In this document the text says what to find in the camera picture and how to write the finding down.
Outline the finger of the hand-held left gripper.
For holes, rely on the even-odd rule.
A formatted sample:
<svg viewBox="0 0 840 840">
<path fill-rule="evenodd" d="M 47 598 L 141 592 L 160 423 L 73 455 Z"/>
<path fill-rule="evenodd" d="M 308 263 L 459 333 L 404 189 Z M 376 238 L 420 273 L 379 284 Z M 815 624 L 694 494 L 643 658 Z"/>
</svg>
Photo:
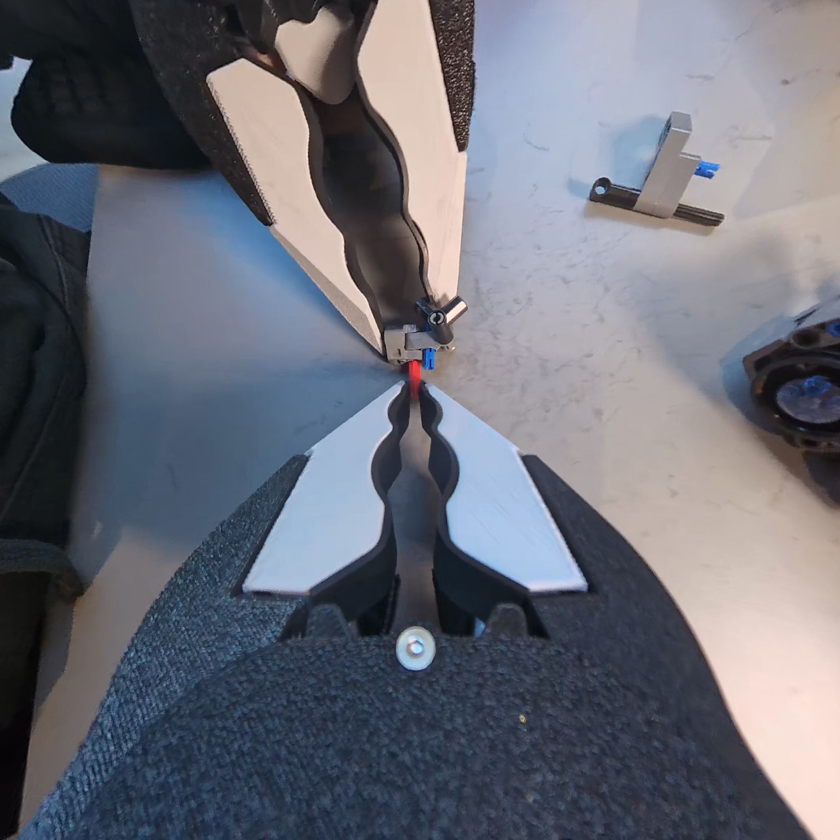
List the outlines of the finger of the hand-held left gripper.
<svg viewBox="0 0 840 840">
<path fill-rule="evenodd" d="M 456 143 L 428 2 L 374 2 L 358 40 L 358 88 L 397 159 L 424 288 L 444 309 L 458 295 L 467 153 Z"/>
<path fill-rule="evenodd" d="M 249 59 L 211 71 L 206 84 L 269 215 L 269 229 L 356 332 L 380 355 L 382 328 L 348 265 L 329 214 L 322 133 L 307 93 Z"/>
</svg>

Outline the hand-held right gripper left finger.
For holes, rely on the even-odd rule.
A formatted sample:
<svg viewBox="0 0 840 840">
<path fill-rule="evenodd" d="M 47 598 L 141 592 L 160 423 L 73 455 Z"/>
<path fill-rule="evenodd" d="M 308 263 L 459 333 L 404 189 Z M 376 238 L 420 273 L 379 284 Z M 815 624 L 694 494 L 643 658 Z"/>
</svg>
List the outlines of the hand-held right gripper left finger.
<svg viewBox="0 0 840 840">
<path fill-rule="evenodd" d="M 318 441 L 255 555 L 242 590 L 313 601 L 379 601 L 396 570 L 388 492 L 402 468 L 408 385 Z"/>
</svg>

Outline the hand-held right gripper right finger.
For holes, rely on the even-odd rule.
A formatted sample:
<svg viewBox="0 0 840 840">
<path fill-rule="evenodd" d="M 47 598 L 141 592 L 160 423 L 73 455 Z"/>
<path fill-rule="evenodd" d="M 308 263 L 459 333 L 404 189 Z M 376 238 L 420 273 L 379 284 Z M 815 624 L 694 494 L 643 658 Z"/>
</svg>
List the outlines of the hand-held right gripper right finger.
<svg viewBox="0 0 840 840">
<path fill-rule="evenodd" d="M 420 389 L 440 490 L 434 576 L 446 596 L 586 592 L 516 445 L 434 385 Z"/>
</svg>

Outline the black connector with blue pins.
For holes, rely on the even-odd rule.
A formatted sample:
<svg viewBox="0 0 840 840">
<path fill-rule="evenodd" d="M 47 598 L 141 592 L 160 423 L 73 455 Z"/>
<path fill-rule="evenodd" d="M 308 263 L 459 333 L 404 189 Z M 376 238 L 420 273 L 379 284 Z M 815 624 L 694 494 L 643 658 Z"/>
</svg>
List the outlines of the black connector with blue pins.
<svg viewBox="0 0 840 840">
<path fill-rule="evenodd" d="M 430 298 L 423 298 L 416 304 L 425 318 L 424 328 L 406 338 L 412 351 L 421 354 L 421 364 L 426 371 L 435 369 L 437 353 L 452 350 L 455 347 L 453 324 L 468 310 L 461 297 L 454 297 L 443 306 L 436 306 Z"/>
</svg>

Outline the person's left forearm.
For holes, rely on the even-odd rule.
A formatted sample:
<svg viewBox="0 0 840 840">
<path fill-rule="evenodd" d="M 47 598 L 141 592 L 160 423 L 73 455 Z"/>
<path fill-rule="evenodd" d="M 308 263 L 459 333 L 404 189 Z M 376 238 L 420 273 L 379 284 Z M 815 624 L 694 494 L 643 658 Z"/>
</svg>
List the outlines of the person's left forearm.
<svg viewBox="0 0 840 840">
<path fill-rule="evenodd" d="M 2 1 L 2 58 L 30 60 L 11 122 L 52 163 L 210 167 L 164 97 L 124 1 Z"/>
</svg>

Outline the grey desk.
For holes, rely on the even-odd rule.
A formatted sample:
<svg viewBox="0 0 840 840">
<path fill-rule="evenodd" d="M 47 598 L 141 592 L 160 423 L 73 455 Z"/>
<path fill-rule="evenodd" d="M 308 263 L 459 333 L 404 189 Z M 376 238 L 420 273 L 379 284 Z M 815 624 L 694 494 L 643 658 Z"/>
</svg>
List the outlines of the grey desk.
<svg viewBox="0 0 840 840">
<path fill-rule="evenodd" d="M 670 589 L 732 715 L 838 838 L 838 508 L 747 419 L 741 358 L 838 292 L 838 2 L 478 2 L 460 290 L 434 383 L 538 455 Z M 641 188 L 673 111 L 718 163 Z M 70 554 L 26 823 L 174 569 L 291 455 L 395 379 L 215 174 L 103 169 Z"/>
</svg>

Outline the blue-grey cloth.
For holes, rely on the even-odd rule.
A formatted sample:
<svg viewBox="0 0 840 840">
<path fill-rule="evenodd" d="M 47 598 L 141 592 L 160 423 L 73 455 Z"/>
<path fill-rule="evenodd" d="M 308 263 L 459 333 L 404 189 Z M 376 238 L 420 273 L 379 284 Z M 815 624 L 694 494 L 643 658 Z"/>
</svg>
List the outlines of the blue-grey cloth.
<svg viewBox="0 0 840 840">
<path fill-rule="evenodd" d="M 95 164 L 40 164 L 2 181 L 1 192 L 23 212 L 90 233 L 98 175 Z"/>
</svg>

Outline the grey beam with black axle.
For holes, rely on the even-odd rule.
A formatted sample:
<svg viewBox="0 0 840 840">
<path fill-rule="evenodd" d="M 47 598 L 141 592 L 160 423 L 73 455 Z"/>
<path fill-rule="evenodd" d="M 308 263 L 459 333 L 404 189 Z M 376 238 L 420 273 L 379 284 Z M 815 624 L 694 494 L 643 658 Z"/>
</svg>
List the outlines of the grey beam with black axle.
<svg viewBox="0 0 840 840">
<path fill-rule="evenodd" d="M 656 153 L 643 186 L 619 185 L 602 177 L 593 183 L 589 201 L 660 219 L 675 218 L 707 228 L 720 226 L 724 214 L 681 202 L 694 176 L 711 179 L 720 170 L 718 163 L 704 161 L 698 155 L 686 152 L 691 133 L 691 116 L 686 112 L 673 111 L 659 135 Z"/>
</svg>

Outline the grey twin engine toy assembly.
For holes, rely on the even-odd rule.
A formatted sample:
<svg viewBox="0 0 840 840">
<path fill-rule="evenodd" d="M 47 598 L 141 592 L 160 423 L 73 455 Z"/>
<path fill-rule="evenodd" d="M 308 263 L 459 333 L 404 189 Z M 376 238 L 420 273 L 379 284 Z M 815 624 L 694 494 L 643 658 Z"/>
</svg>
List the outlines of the grey twin engine toy assembly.
<svg viewBox="0 0 840 840">
<path fill-rule="evenodd" d="M 839 298 L 782 321 L 742 366 L 764 424 L 793 448 L 839 455 Z"/>
</svg>

